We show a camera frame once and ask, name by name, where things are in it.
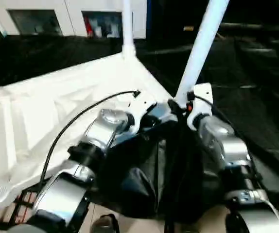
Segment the black fabric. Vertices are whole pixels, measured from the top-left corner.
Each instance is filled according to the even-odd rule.
[[[192,45],[136,46],[138,58],[175,95]],[[119,40],[8,36],[0,43],[0,85],[119,51]],[[217,40],[198,80],[204,82],[212,84],[214,104],[248,139],[262,182],[279,204],[279,45]],[[92,190],[94,202],[126,216],[170,213],[190,222],[221,201],[217,167],[195,135],[186,125],[162,128],[113,149]]]

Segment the floor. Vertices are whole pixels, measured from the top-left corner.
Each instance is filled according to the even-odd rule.
[[[91,204],[89,209],[80,233],[89,233],[90,226],[95,220],[101,215],[110,213],[113,213],[118,220],[121,233],[163,233],[164,230],[163,221],[128,218],[95,204]],[[207,211],[194,225],[176,224],[175,233],[226,233],[223,219],[227,213],[228,210],[225,207],[216,206]],[[20,211],[19,216],[22,214],[24,214],[24,210]]]

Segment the black cable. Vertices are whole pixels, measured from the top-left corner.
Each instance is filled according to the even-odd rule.
[[[220,115],[220,117],[222,118],[222,120],[224,120],[227,124],[229,124],[236,133],[238,133],[238,136],[241,137],[240,133],[237,132],[235,130],[235,128],[233,127],[232,123],[230,122],[230,120],[228,120],[228,118],[225,116],[225,114],[220,111],[213,103],[211,103],[210,101],[206,100],[205,98],[201,97],[201,96],[196,96],[194,95],[195,98],[199,99],[199,100],[202,100],[203,102],[207,103],[208,105],[210,105],[212,107],[212,109],[218,114]]]
[[[49,165],[49,161],[50,161],[50,158],[52,156],[52,153],[53,153],[53,150],[58,142],[58,140],[61,138],[61,136],[63,135],[63,133],[69,128],[70,125],[72,125],[79,117],[81,117],[84,113],[86,113],[87,111],[89,111],[90,109],[96,107],[97,105],[105,102],[106,100],[108,99],[111,99],[113,97],[116,97],[116,96],[119,96],[119,95],[123,95],[123,94],[129,94],[129,93],[133,93],[134,94],[134,97],[138,96],[140,94],[139,91],[123,91],[123,92],[119,92],[119,93],[116,93],[114,95],[111,95],[111,96],[108,96],[96,103],[94,103],[93,105],[85,108],[84,110],[82,110],[78,115],[76,115],[70,122],[68,122],[68,124],[61,130],[61,132],[57,135],[57,137],[55,138],[55,140],[53,141],[50,149],[49,149],[49,152],[48,152],[48,155],[47,155],[47,158],[46,158],[46,162],[44,163],[44,166],[43,166],[43,170],[42,170],[42,173],[41,173],[41,177],[40,177],[40,181],[39,181],[39,189],[38,189],[38,194],[40,193],[41,189],[42,189],[42,185],[44,183],[44,179],[45,179],[45,176],[46,176],[46,172],[47,172],[47,169],[48,169],[48,165]]]
[[[187,122],[187,118],[189,116],[190,113],[186,113],[186,115],[182,115],[182,116],[177,116],[178,118],[178,121],[180,122],[180,130],[179,130],[179,137],[178,137],[178,142],[182,142],[183,141],[183,138],[185,137],[185,133],[186,133],[186,122]],[[173,158],[177,159],[178,158],[178,155],[179,155],[179,151],[181,149],[181,145],[178,144],[177,145],[177,148],[173,154]],[[176,165],[176,161],[177,160],[174,160],[172,163],[171,163],[171,167],[169,168],[170,172],[169,172],[169,177],[167,178],[168,182],[163,185],[165,188],[168,188],[168,185],[170,184],[170,177],[173,175],[172,172],[174,170],[174,166]],[[173,199],[173,202],[171,202],[169,205],[170,205],[170,210],[168,211],[168,213],[166,214],[166,217],[165,217],[165,222],[164,222],[164,233],[174,233],[175,231],[175,226],[174,226],[174,217],[173,217],[173,214],[175,212],[175,205],[178,203],[178,198],[179,198],[179,195],[180,195],[180,190],[181,190],[181,187],[182,187],[182,184],[183,182],[185,181],[185,178],[186,178],[186,175],[187,175],[187,171],[190,169],[189,168],[189,157],[187,156],[187,160],[186,160],[186,170],[177,186],[177,190],[174,194],[174,199]]]

